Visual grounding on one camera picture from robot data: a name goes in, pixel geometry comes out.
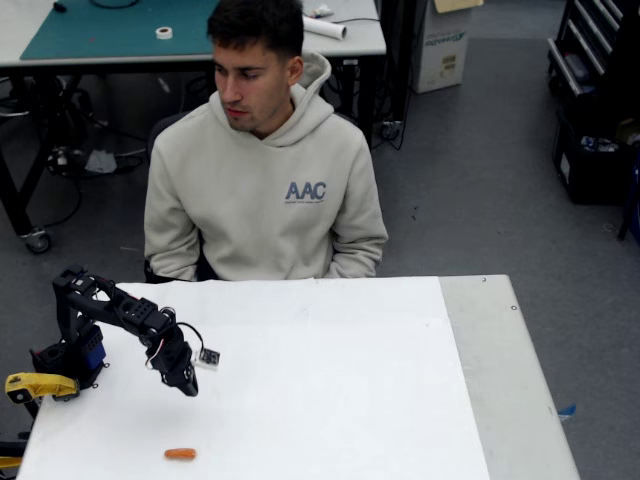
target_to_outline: chair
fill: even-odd
[[[155,144],[158,135],[160,135],[166,128],[170,127],[188,114],[189,112],[183,112],[177,115],[163,118],[153,126],[153,128],[151,129],[151,133],[149,133],[149,139],[147,140],[147,161],[149,163],[151,163],[151,152],[153,151],[153,145]],[[207,261],[207,258],[204,256],[204,252],[202,251],[202,232],[198,232],[198,235],[200,236],[200,257],[198,258],[198,263],[196,266],[197,281],[201,282],[204,280],[218,280],[218,275],[216,275],[216,272],[214,272],[213,268],[211,268],[211,265],[209,265],[209,262]],[[153,273],[153,271],[151,270],[151,265],[146,259],[144,262],[144,277],[147,283],[156,284],[172,282],[175,280],[175,278],[163,277],[161,275],[156,275],[155,273]]]

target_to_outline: white tube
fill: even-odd
[[[302,23],[307,32],[318,33],[338,40],[342,40],[347,35],[347,27],[344,25],[316,20],[306,16],[302,17]]]

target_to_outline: man's mouth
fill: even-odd
[[[227,107],[227,113],[229,114],[229,116],[231,116],[233,118],[240,118],[240,117],[246,115],[249,112],[245,112],[243,110],[236,110],[234,108]]]

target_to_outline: hoodie hood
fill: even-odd
[[[315,52],[303,52],[304,71],[296,85],[291,87],[291,99],[295,105],[293,115],[275,132],[259,140],[248,132],[239,132],[229,125],[224,113],[220,96],[215,92],[209,98],[209,106],[216,119],[233,135],[247,137],[272,147],[292,145],[313,131],[333,113],[333,107],[325,102],[318,93],[322,84],[331,75],[331,64],[322,55]]]

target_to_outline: man's ear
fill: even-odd
[[[289,75],[288,82],[289,86],[293,87],[300,77],[302,76],[302,72],[304,71],[304,60],[300,55],[297,55],[287,62],[287,74]]]

